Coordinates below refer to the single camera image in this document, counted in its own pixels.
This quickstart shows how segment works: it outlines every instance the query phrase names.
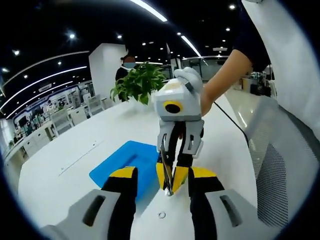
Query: white desk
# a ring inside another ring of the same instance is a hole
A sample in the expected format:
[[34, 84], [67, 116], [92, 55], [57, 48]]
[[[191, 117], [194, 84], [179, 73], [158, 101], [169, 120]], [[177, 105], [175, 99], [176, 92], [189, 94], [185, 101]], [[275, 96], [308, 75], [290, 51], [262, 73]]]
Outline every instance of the white desk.
[[[238, 122], [224, 95], [217, 103]], [[72, 204], [92, 189], [99, 189], [89, 172], [125, 142], [156, 145], [156, 113], [137, 114], [131, 106], [130, 102], [118, 104], [73, 127], [22, 166], [18, 193], [37, 226], [59, 223]], [[243, 134], [215, 106], [203, 119], [204, 145], [193, 165], [216, 172], [226, 189], [236, 190], [257, 207], [255, 174]], [[159, 190], [145, 211], [134, 219], [131, 239], [193, 239], [189, 207], [187, 184], [172, 197]], [[159, 219], [162, 211], [166, 217]]]

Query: chair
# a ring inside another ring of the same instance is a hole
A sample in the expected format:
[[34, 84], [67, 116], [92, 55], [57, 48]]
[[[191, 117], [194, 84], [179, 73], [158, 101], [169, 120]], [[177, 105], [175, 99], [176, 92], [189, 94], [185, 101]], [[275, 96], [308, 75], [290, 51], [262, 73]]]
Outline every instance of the chair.
[[70, 113], [70, 117], [75, 126], [87, 120], [87, 115], [84, 107], [78, 107], [77, 109], [72, 110]]
[[63, 134], [74, 126], [66, 109], [51, 114], [50, 120], [52, 121], [56, 136]]
[[256, 179], [258, 219], [282, 229], [310, 193], [320, 142], [302, 121], [266, 96], [244, 132]]
[[90, 117], [105, 110], [105, 108], [101, 102], [100, 95], [96, 95], [96, 96], [89, 98], [87, 105], [88, 105], [88, 111], [89, 111]]

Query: white pillar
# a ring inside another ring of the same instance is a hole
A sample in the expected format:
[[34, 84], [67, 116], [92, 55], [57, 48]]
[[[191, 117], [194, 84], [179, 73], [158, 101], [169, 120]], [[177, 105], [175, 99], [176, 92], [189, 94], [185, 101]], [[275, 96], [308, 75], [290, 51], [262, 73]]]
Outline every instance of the white pillar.
[[116, 73], [127, 54], [125, 45], [101, 43], [89, 56], [89, 65], [94, 92], [101, 98], [110, 98], [110, 91], [116, 86]]

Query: human arm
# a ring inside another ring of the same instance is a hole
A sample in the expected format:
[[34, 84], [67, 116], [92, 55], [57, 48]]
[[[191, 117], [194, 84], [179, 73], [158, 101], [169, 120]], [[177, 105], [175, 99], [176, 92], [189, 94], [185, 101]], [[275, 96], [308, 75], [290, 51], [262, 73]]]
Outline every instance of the human arm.
[[241, 51], [234, 49], [220, 70], [203, 87], [201, 112], [206, 115], [217, 98], [250, 71], [252, 63]]
[[216, 99], [252, 68], [255, 72], [262, 72], [270, 63], [264, 42], [241, 1], [239, 1], [239, 6], [240, 34], [224, 65], [204, 85], [201, 94], [201, 112], [203, 116], [209, 112]]

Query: white glove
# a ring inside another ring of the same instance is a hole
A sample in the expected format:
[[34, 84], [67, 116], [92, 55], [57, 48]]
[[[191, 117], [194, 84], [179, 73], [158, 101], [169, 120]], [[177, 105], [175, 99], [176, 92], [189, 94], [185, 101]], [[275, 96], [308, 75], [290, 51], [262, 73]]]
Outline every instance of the white glove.
[[203, 89], [203, 82], [199, 73], [191, 67], [185, 67], [184, 69], [176, 69], [174, 76], [179, 79], [183, 78], [187, 80], [197, 93], [201, 93]]

